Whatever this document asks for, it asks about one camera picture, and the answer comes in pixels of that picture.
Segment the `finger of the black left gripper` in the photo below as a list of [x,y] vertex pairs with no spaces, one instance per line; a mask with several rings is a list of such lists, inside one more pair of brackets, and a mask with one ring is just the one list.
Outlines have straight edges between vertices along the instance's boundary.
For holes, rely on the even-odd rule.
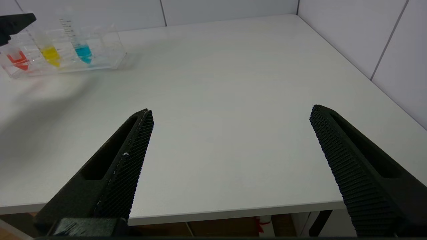
[[11,36],[20,33],[36,21],[33,13],[4,15],[0,17],[0,45],[5,46],[12,39]]

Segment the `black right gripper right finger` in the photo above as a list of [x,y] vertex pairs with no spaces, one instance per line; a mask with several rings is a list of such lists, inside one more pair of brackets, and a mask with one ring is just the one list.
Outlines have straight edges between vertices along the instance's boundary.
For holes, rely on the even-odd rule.
[[359,237],[425,237],[427,188],[331,108],[311,126]]

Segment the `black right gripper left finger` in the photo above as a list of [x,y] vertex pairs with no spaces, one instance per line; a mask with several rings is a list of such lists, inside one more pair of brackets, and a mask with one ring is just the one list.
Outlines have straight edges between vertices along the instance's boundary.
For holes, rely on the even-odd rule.
[[154,128],[131,115],[34,218],[41,234],[124,234]]

